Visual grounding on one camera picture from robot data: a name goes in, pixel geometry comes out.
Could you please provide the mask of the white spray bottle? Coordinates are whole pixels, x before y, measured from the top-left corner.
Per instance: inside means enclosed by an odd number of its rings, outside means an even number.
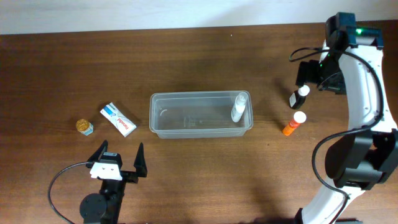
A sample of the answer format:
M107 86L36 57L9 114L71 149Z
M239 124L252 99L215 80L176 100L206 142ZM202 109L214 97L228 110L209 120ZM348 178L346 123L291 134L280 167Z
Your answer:
M246 109L246 103L248 101L248 96L246 93L241 92L235 99L233 108L231 110L231 119L233 122L237 123L240 121L244 110Z

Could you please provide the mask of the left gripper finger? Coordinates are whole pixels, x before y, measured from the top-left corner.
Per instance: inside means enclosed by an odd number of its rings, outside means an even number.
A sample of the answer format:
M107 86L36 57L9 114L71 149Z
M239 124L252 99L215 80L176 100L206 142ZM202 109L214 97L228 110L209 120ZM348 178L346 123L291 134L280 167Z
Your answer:
M108 150L108 141L104 140L100 147L88 158L88 162L98 162L104 152Z
M134 168L138 177L147 177L147 166L144 157L144 144L141 142L134 161Z

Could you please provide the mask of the dark bottle white cap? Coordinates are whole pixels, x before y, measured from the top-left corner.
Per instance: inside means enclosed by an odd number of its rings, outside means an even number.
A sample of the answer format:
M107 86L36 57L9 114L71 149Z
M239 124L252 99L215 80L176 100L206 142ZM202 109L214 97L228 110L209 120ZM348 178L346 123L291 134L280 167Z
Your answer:
M297 110L299 109L306 100L307 95L310 93L310 88L307 85L301 86L298 90L294 91L289 97L289 106Z

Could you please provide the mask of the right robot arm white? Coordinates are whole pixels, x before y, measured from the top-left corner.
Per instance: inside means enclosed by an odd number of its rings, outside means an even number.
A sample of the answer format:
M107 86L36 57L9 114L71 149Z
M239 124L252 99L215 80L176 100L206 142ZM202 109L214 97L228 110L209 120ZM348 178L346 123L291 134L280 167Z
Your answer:
M384 42L380 29L359 27L354 14L339 12L325 24L325 41L299 58L297 86L346 95L349 125L328 136L326 178L295 223L337 223L356 198L384 183L397 167L397 125L382 77ZM319 54L318 60L311 55Z

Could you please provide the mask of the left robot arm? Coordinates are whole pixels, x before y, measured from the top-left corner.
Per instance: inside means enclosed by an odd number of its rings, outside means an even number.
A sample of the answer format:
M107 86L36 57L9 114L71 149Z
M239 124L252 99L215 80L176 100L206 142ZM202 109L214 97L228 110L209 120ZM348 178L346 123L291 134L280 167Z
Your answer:
M135 171L122 170L121 155L108 151L108 142L89 157L86 167L93 179L102 181L98 193L87 195L80 204L84 223L117 223L127 184L136 184L147 177L144 145L140 143L134 161Z

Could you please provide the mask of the orange tube white cap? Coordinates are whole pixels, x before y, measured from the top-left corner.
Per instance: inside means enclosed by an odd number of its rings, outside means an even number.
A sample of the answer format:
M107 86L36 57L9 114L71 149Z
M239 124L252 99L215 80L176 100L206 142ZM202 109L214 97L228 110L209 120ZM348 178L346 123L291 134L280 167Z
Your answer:
M282 130L282 134L285 136L290 136L302 123L307 120L307 115L298 111L295 112L293 118L289 121L288 125Z

